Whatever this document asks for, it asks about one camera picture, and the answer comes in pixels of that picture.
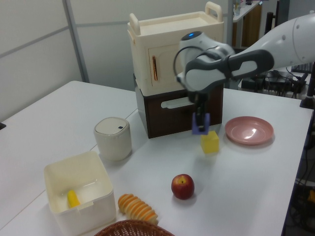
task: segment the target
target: brown drawer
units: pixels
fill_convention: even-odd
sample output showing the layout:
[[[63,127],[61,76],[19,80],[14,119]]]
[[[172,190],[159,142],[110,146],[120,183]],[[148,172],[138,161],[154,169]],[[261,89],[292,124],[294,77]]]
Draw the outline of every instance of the brown drawer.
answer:
[[[173,109],[161,107],[164,101],[187,97],[186,90],[143,96],[137,84],[135,86],[138,111],[149,138],[191,130],[192,113],[195,112],[194,104]],[[223,85],[211,91],[207,103],[211,125],[222,123],[222,106]]]

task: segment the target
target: white bin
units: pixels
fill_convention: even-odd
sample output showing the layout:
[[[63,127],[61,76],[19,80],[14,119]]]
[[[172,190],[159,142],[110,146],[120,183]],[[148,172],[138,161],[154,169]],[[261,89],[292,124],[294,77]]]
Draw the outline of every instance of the white bin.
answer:
[[[116,217],[113,185],[96,152],[50,164],[44,177],[50,210],[64,235],[88,232]],[[73,208],[67,204],[71,189],[81,203]]]

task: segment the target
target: cream storage box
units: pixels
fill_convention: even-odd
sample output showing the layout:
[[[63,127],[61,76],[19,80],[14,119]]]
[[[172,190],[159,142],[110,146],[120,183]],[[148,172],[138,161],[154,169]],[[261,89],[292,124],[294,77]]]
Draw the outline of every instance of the cream storage box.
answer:
[[[80,235],[115,219],[113,185],[96,152],[49,164],[44,178],[49,207],[63,235]],[[69,190],[75,191],[80,205],[68,206]]]
[[[207,2],[205,12],[138,21],[130,14],[128,35],[136,83],[144,96],[184,89],[175,80],[173,60],[183,36],[202,31],[218,42],[223,40],[222,9]],[[182,72],[180,60],[176,69]]]

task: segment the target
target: yellow cube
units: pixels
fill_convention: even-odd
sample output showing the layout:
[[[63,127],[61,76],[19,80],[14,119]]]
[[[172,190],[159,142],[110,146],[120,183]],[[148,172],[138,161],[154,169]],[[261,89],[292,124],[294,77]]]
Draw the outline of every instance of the yellow cube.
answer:
[[[201,147],[205,154],[219,151],[219,137],[215,131],[209,131],[208,135],[201,136]]]

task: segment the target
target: orange striped toy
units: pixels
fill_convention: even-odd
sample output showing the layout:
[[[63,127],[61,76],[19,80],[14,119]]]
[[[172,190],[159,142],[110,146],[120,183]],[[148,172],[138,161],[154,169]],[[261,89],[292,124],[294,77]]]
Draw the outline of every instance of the orange striped toy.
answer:
[[[118,199],[118,207],[129,219],[144,220],[157,225],[158,215],[155,211],[140,198],[133,194],[123,194]]]

